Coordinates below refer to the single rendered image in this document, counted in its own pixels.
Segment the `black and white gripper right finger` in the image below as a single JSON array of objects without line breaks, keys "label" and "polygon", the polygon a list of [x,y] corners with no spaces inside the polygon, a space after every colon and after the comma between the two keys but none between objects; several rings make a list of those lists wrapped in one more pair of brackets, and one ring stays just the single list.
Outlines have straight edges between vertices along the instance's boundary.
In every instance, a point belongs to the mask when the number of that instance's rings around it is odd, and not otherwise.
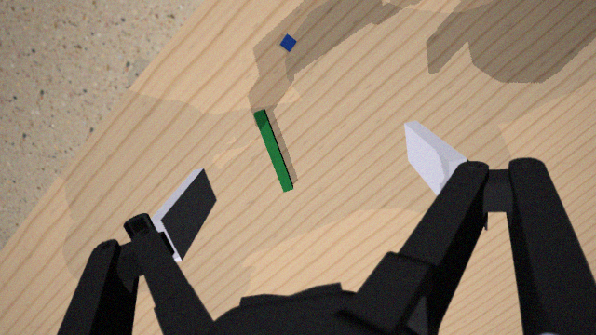
[{"label": "black and white gripper right finger", "polygon": [[523,335],[596,335],[596,281],[545,164],[489,169],[419,122],[404,126],[408,161],[437,197],[316,335],[400,335],[406,324],[438,335],[488,212],[507,214]]}]

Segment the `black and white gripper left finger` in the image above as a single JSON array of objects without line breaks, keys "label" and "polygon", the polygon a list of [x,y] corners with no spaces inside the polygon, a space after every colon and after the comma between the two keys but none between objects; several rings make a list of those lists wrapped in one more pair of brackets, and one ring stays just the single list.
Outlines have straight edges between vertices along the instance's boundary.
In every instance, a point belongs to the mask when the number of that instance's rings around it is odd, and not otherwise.
[{"label": "black and white gripper left finger", "polygon": [[57,335],[132,335],[142,275],[163,335],[223,335],[176,262],[216,201],[200,168],[151,219],[142,213],[127,220],[131,241],[110,239],[92,250]]}]

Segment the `small blue block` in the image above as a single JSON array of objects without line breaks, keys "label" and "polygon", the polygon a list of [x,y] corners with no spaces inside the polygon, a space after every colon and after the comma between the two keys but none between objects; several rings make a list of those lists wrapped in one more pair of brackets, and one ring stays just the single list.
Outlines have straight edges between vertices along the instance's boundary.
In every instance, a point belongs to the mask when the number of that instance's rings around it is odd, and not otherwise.
[{"label": "small blue block", "polygon": [[281,41],[280,45],[283,46],[285,49],[287,49],[290,52],[291,49],[296,44],[296,42],[297,42],[296,40],[294,40],[291,36],[286,34],[284,39]]}]

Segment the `green rod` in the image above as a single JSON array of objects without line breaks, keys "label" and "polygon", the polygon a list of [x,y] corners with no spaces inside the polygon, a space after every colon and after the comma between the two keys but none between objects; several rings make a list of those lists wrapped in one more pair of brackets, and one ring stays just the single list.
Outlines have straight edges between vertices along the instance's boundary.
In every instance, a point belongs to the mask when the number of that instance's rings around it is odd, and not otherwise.
[{"label": "green rod", "polygon": [[287,170],[281,151],[278,147],[274,131],[269,122],[265,109],[255,112],[254,114],[258,128],[264,140],[264,144],[269,153],[274,169],[278,175],[280,185],[283,192],[293,190],[293,184],[289,171]]}]

